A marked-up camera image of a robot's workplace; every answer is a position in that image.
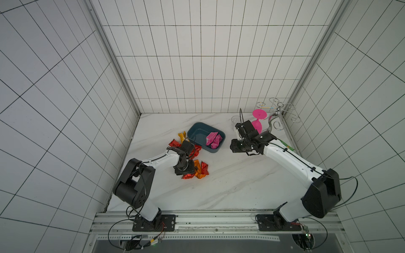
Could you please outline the red tea bag front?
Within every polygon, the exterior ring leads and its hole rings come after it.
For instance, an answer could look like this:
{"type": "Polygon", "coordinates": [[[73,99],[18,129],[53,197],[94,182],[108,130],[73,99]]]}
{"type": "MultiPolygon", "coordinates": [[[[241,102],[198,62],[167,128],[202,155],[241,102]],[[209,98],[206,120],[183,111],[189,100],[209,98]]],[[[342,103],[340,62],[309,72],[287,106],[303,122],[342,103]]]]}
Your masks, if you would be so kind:
{"type": "Polygon", "coordinates": [[[195,174],[196,174],[196,173],[193,173],[193,174],[186,174],[186,175],[183,175],[181,178],[182,178],[182,179],[191,179],[191,178],[194,178],[194,177],[195,177],[195,174]]]}

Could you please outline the orange tea bag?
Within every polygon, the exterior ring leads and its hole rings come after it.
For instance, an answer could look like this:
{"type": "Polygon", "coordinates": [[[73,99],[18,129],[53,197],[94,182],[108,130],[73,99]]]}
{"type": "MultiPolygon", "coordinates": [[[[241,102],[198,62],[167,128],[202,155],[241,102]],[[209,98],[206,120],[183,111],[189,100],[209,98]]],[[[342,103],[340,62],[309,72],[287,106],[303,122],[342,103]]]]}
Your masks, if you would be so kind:
{"type": "Polygon", "coordinates": [[[202,174],[202,168],[199,160],[194,160],[194,168],[195,168],[195,177],[197,177],[198,179],[206,177],[206,175],[202,174]]]}

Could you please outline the red tea bag pile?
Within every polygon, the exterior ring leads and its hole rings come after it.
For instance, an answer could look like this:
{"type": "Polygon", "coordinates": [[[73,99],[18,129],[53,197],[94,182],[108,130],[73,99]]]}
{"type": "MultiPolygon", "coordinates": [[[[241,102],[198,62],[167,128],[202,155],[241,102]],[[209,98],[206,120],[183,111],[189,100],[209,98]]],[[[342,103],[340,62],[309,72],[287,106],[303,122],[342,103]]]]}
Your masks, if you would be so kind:
{"type": "Polygon", "coordinates": [[[192,157],[197,157],[199,155],[199,152],[201,150],[201,146],[200,145],[195,145],[192,153],[190,154],[192,157]]]}
{"type": "Polygon", "coordinates": [[[202,161],[200,166],[201,166],[201,174],[205,176],[209,175],[208,164],[202,161]]]}

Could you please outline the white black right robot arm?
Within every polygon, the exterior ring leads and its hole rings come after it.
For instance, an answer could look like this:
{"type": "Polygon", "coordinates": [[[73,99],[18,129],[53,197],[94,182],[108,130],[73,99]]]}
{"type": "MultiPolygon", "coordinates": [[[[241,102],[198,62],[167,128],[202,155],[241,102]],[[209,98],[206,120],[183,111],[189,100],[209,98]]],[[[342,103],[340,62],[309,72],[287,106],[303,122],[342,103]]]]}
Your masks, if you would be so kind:
{"type": "Polygon", "coordinates": [[[323,170],[295,154],[276,136],[257,131],[233,139],[230,144],[233,153],[249,156],[264,155],[290,172],[306,189],[297,199],[281,204],[271,215],[270,223],[276,230],[289,229],[291,223],[300,218],[313,216],[324,218],[341,201],[340,178],[333,169],[323,170]]]}

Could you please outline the yellow tea bag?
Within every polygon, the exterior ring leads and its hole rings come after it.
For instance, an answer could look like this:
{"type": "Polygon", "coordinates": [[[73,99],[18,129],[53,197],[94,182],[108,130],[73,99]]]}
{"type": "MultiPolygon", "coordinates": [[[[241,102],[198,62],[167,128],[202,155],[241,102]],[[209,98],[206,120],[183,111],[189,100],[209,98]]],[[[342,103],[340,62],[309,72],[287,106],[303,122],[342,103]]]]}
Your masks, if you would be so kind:
{"type": "Polygon", "coordinates": [[[187,138],[187,133],[185,131],[183,131],[178,134],[178,137],[180,138],[180,142],[183,143],[187,138]]]}

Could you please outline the pink tea bag front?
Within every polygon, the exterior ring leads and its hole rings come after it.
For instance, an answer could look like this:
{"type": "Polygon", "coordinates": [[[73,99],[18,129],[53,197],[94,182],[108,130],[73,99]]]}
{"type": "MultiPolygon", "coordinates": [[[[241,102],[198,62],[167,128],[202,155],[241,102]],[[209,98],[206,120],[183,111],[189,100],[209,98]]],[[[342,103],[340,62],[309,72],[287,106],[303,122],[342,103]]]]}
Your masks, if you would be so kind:
{"type": "Polygon", "coordinates": [[[223,138],[220,134],[218,134],[215,139],[213,140],[213,142],[211,143],[211,148],[212,149],[217,149],[220,145],[220,143],[222,142],[223,138]]]}

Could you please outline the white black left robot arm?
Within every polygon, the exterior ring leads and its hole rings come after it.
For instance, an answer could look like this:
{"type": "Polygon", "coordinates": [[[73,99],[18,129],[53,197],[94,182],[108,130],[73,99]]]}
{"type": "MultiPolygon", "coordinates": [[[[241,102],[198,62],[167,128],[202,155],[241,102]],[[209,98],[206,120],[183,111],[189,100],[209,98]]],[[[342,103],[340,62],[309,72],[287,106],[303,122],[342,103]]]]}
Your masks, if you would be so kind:
{"type": "Polygon", "coordinates": [[[163,226],[161,209],[149,200],[156,170],[172,167],[177,176],[194,174],[194,149],[194,145],[186,141],[146,161],[136,158],[128,161],[113,187],[113,194],[136,211],[134,231],[159,230],[163,226]]]}

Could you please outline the pink tea bag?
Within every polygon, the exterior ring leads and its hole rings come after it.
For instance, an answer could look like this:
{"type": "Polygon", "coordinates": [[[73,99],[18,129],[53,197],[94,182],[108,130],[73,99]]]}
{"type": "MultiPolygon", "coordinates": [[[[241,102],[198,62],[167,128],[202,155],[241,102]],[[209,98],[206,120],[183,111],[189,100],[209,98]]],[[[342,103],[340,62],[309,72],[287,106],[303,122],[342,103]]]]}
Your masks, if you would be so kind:
{"type": "Polygon", "coordinates": [[[217,135],[218,135],[218,132],[209,133],[208,136],[206,137],[206,146],[210,146],[214,142],[217,135]]]}
{"type": "Polygon", "coordinates": [[[222,142],[223,138],[220,134],[218,134],[215,139],[213,140],[213,142],[211,143],[211,148],[212,149],[217,149],[220,145],[220,143],[222,142]]]}

